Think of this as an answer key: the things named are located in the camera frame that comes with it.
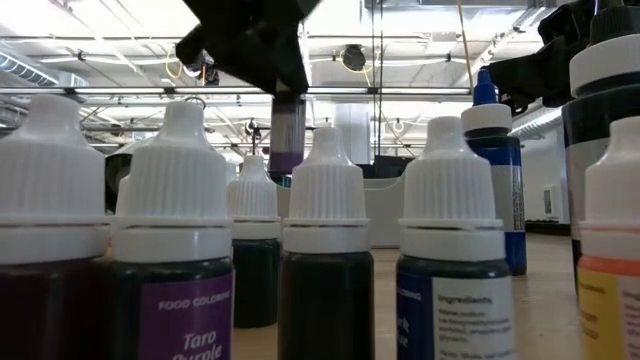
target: dropper bottle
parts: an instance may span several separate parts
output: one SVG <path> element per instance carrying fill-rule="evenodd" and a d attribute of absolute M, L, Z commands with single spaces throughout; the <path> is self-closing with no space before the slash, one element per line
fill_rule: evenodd
<path fill-rule="evenodd" d="M 513 295 L 489 161 L 457 117 L 429 121 L 405 171 L 397 358 L 516 359 Z"/>
<path fill-rule="evenodd" d="M 104 359 L 108 239 L 104 156 L 80 107 L 35 95 L 0 140 L 0 336 L 3 359 Z"/>
<path fill-rule="evenodd" d="M 245 157 L 242 171 L 228 191 L 236 271 L 233 325 L 268 326 L 278 320 L 282 246 L 277 187 L 267 176 L 264 158 Z"/>
<path fill-rule="evenodd" d="M 231 358 L 226 168 L 192 103 L 169 103 L 134 151 L 113 234 L 111 360 Z"/>
<path fill-rule="evenodd" d="M 514 276 L 527 273 L 520 139 L 510 136 L 511 108 L 498 103 L 488 70 L 478 72 L 473 107 L 462 113 L 467 144 L 491 163 L 496 215 L 504 222 L 507 263 Z"/>
<path fill-rule="evenodd" d="M 611 123 L 585 174 L 578 294 L 583 359 L 633 359 L 640 314 L 640 117 Z"/>
<path fill-rule="evenodd" d="M 284 220 L 280 360 L 375 358 L 368 222 L 362 170 L 338 129 L 316 129 Z"/>

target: blue label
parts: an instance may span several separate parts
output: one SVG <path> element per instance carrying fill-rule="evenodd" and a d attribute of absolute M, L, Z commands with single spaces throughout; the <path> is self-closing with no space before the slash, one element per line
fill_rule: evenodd
<path fill-rule="evenodd" d="M 434 360 L 432 280 L 396 275 L 398 360 Z"/>
<path fill-rule="evenodd" d="M 491 163 L 495 165 L 509 165 L 509 166 L 522 166 L 522 158 L 520 156 L 520 149 L 515 147 L 488 147 L 488 148 L 475 148 L 472 150 Z"/>
<path fill-rule="evenodd" d="M 524 274 L 527 271 L 527 234 L 524 231 L 505 232 L 504 240 L 506 260 L 511 272 Z"/>
<path fill-rule="evenodd" d="M 398 360 L 516 360 L 511 277 L 396 275 Z"/>

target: blue bottle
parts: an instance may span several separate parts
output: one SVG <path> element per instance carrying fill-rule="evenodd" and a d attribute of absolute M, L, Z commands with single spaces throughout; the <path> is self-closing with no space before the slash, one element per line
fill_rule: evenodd
<path fill-rule="evenodd" d="M 405 172 L 396 265 L 398 360 L 515 360 L 511 274 L 489 162 L 460 119 L 427 127 Z"/>
<path fill-rule="evenodd" d="M 527 273 L 520 140 L 509 136 L 511 109 L 497 103 L 489 72 L 478 73 L 473 107 L 462 113 L 469 147 L 491 163 L 496 214 L 504 221 L 507 263 L 514 276 Z"/>

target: wall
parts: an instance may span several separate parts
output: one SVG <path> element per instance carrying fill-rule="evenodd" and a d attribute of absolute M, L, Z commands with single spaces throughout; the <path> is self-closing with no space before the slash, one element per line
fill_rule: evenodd
<path fill-rule="evenodd" d="M 527 220 L 557 220 L 569 223 L 564 131 L 562 127 L 526 140 L 522 149 L 524 206 Z M 545 189 L 551 190 L 552 215 L 545 214 Z"/>

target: white bottle cap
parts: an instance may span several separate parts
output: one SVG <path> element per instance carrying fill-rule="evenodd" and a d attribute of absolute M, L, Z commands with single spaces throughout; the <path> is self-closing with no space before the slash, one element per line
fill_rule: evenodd
<path fill-rule="evenodd" d="M 640 117 L 611 123 L 611 142 L 585 174 L 586 255 L 640 260 Z"/>
<path fill-rule="evenodd" d="M 571 95 L 597 80 L 640 70 L 640 34 L 613 38 L 580 51 L 569 63 Z"/>
<path fill-rule="evenodd" d="M 79 110 L 35 95 L 29 118 L 0 141 L 0 264 L 104 254 L 104 156 L 82 135 Z"/>
<path fill-rule="evenodd" d="M 423 153 L 405 171 L 404 254 L 452 261 L 505 257 L 491 167 L 467 145 L 461 121 L 429 121 Z"/>
<path fill-rule="evenodd" d="M 474 106 L 462 113 L 462 126 L 464 132 L 486 128 L 511 130 L 513 126 L 511 108 L 503 104 Z"/>
<path fill-rule="evenodd" d="M 244 158 L 242 171 L 228 191 L 234 239 L 280 238 L 278 189 L 267 176 L 262 156 Z"/>
<path fill-rule="evenodd" d="M 311 153 L 294 169 L 284 249 L 296 253 L 369 251 L 362 170 L 346 156 L 340 130 L 316 129 Z"/>
<path fill-rule="evenodd" d="M 231 254 L 227 163 L 211 149 L 197 104 L 172 102 L 153 141 L 133 152 L 113 257 L 134 263 Z"/>

